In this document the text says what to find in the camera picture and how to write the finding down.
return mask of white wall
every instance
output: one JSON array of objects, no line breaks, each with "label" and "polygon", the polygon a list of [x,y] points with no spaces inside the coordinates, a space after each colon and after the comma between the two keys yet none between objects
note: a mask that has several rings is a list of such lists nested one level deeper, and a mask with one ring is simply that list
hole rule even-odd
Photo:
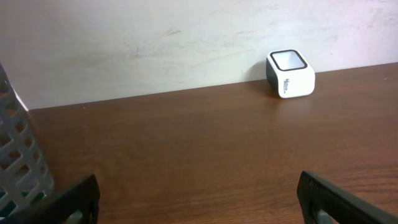
[{"label": "white wall", "polygon": [[398,62],[398,1],[0,1],[0,62],[30,109],[265,78],[250,68],[285,48],[316,72]]}]

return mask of dark side of cube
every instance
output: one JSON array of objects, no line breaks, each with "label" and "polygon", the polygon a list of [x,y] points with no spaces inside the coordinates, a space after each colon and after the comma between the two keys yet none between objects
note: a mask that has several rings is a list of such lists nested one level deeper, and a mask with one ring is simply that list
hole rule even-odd
[{"label": "dark side of cube", "polygon": [[267,58],[267,63],[266,63],[266,76],[268,83],[271,85],[271,87],[278,92],[278,78],[276,76],[276,72],[272,68],[271,63],[269,62]]}]

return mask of white cube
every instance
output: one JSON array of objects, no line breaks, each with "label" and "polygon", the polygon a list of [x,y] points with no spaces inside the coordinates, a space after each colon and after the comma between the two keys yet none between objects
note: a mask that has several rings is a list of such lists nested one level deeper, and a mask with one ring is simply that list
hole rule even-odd
[{"label": "white cube", "polygon": [[267,80],[281,98],[309,95],[315,89],[315,72],[296,50],[268,54]]}]

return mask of brown wooden surface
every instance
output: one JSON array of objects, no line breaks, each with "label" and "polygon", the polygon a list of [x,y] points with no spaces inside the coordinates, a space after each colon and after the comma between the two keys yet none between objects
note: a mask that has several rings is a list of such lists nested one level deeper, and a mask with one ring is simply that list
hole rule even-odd
[{"label": "brown wooden surface", "polygon": [[302,170],[398,215],[398,63],[289,100],[261,80],[29,116],[58,189],[97,176],[100,223],[303,223]]}]

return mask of lattice basket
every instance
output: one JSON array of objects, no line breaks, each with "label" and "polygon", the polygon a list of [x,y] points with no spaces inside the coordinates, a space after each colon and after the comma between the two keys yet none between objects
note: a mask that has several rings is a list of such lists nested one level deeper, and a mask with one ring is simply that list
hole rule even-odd
[{"label": "lattice basket", "polygon": [[53,192],[54,181],[0,64],[0,219]]}]

